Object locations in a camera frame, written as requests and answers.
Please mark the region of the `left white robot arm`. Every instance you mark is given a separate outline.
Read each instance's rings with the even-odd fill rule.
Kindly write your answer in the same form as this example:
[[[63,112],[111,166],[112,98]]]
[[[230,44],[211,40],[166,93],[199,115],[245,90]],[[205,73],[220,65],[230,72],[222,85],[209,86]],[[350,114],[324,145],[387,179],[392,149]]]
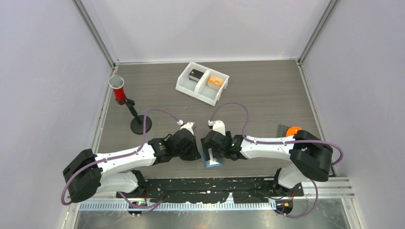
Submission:
[[[70,205],[108,192],[142,197],[147,188],[143,176],[135,169],[167,163],[175,157],[183,161],[201,159],[192,131],[181,129],[165,138],[154,138],[135,148],[107,154],[94,154],[92,149],[85,149],[63,170],[66,185],[61,202]]]

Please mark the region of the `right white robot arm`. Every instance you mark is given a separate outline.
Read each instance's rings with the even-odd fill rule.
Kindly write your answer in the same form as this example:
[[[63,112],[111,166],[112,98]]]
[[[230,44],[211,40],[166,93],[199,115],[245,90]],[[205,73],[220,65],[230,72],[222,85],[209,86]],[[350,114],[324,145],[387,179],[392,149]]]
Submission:
[[[270,158],[290,161],[291,164],[276,171],[273,191],[286,195],[296,184],[307,179],[326,182],[332,165],[333,149],[305,130],[281,138],[257,138],[221,134],[211,130],[201,139],[204,159],[214,162],[219,158],[233,161]]]

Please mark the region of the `blue leather card holder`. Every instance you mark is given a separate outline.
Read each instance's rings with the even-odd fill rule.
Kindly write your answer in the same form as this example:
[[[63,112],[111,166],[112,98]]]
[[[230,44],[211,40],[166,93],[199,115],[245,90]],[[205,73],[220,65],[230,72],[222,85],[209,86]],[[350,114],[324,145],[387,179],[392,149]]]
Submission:
[[[213,152],[211,148],[208,148],[204,143],[205,138],[201,138],[202,144],[202,152],[201,158],[204,161],[204,166],[206,169],[220,167],[223,165],[223,161],[221,158],[214,158]]]

